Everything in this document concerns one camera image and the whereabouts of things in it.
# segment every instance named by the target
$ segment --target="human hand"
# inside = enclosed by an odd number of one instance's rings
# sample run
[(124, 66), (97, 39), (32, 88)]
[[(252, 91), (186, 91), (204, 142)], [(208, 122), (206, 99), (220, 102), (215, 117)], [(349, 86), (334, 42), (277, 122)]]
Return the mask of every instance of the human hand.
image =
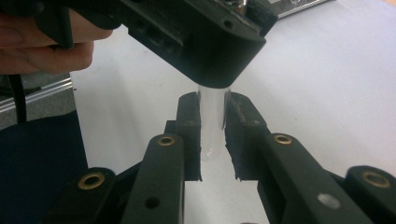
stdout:
[(52, 47), (57, 43), (38, 30), (33, 18), (0, 14), (0, 74), (61, 74), (90, 66), (93, 41), (109, 37), (112, 31), (94, 26), (74, 10), (70, 21), (75, 46), (60, 49)]

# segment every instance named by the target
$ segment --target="black machine part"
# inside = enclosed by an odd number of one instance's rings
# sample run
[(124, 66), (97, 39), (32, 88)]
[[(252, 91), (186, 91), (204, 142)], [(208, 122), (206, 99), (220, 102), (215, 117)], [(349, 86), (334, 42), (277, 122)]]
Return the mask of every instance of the black machine part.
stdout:
[[(177, 120), (151, 139), (142, 162), (117, 176), (87, 170), (65, 188), (43, 224), (183, 223), (184, 181), (201, 178), (197, 97), (180, 97)], [(394, 176), (369, 166), (349, 169), (345, 179), (331, 174), (297, 139), (270, 133), (246, 96), (233, 92), (231, 102), (226, 141), (235, 176), (259, 181), (271, 224), (396, 223)]]
[(129, 34), (196, 83), (229, 87), (265, 43), (277, 20), (271, 5), (249, 0), (243, 13), (227, 0), (4, 0), (6, 13), (35, 16), (38, 28), (73, 47), (67, 7), (93, 24)]

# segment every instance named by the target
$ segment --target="black cable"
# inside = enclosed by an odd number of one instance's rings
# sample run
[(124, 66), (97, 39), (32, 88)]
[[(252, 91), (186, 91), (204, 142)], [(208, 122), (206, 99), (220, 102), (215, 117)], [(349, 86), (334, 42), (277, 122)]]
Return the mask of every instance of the black cable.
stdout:
[(7, 75), (12, 96), (14, 97), (17, 122), (26, 122), (26, 100), (22, 85), (21, 75)]

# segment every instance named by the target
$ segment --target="brass insert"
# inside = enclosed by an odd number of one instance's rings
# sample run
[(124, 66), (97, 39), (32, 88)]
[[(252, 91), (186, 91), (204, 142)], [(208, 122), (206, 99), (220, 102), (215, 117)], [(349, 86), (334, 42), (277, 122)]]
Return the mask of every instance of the brass insert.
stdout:
[(96, 189), (105, 182), (105, 179), (105, 176), (100, 172), (89, 173), (78, 181), (78, 187), (80, 189)]
[(164, 136), (157, 141), (158, 145), (162, 147), (172, 146), (175, 142), (176, 139), (172, 136)]
[(363, 172), (361, 176), (367, 183), (378, 188), (387, 189), (390, 187), (389, 180), (376, 172), (366, 171)]
[(290, 145), (291, 138), (287, 137), (286, 135), (278, 134), (274, 136), (274, 140), (282, 145)]

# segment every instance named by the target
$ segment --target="white surface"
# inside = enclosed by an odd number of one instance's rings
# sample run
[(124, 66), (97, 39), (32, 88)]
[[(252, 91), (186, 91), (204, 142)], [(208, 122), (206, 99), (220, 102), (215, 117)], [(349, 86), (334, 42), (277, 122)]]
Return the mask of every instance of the white surface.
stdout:
[[(396, 7), (338, 0), (282, 19), (232, 90), (272, 132), (297, 137), (344, 175), (372, 165), (396, 175)], [(141, 161), (149, 139), (175, 119), (197, 86), (119, 29), (72, 75), (90, 166), (117, 173)], [(233, 179), (226, 152), (186, 185), (185, 223), (267, 223), (254, 182)]]

